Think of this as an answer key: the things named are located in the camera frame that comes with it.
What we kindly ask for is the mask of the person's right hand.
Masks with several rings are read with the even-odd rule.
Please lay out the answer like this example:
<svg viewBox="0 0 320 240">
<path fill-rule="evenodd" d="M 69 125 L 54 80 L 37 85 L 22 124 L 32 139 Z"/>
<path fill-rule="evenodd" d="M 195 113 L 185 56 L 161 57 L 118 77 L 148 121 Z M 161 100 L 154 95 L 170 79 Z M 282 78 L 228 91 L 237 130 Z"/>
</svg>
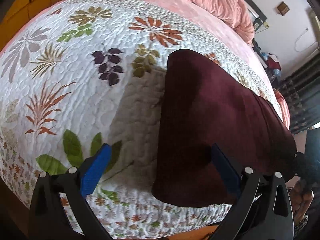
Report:
<svg viewBox="0 0 320 240">
<path fill-rule="evenodd" d="M 293 212 L 294 226 L 299 227 L 307 220 L 306 212 L 313 201 L 313 191 L 304 191 L 303 185 L 298 180 L 294 187 L 289 189 L 289 197 Z"/>
</svg>

